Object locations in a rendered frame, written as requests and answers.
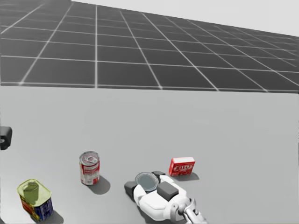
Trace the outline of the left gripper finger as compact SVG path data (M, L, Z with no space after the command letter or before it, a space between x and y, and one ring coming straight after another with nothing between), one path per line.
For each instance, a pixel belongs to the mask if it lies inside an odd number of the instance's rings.
M6 150L11 146L13 130L9 126L0 126L0 150Z

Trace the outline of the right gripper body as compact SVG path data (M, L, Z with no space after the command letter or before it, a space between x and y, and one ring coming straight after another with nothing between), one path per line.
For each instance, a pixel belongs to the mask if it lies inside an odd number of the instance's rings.
M191 199L180 186L174 182L160 183L167 189L174 190L175 196L172 196L169 201L164 196L158 194L158 190L146 193L142 186L139 187L139 208L146 215L155 221L180 221L180 217L184 209L191 204Z

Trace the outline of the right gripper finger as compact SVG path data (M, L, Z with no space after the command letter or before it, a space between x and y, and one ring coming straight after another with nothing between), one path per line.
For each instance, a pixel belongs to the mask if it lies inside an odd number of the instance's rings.
M153 171L151 172L155 177L158 179L159 183L162 182L168 182L168 183L174 183L174 180L170 178L166 173L161 171Z
M124 189L127 195L134 200L136 205L140 205L140 200L145 196L143 187L135 181L128 181L124 184Z

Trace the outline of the red and white can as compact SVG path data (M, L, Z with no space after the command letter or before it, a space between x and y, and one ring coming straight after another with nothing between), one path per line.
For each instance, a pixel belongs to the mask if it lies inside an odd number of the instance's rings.
M97 152L86 151L79 157L80 180L84 185L95 185L100 179L100 157Z

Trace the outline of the green and blue rectangular can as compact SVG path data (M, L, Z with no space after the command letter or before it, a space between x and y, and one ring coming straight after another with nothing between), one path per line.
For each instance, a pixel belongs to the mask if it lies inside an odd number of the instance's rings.
M36 179L28 179L17 187L23 209L37 222L45 221L54 210L52 193Z

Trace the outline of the red and white carton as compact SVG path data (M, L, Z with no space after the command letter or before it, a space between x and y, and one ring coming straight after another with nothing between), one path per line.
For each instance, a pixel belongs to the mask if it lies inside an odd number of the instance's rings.
M195 164L193 157L176 157L171 159L170 176L190 175Z

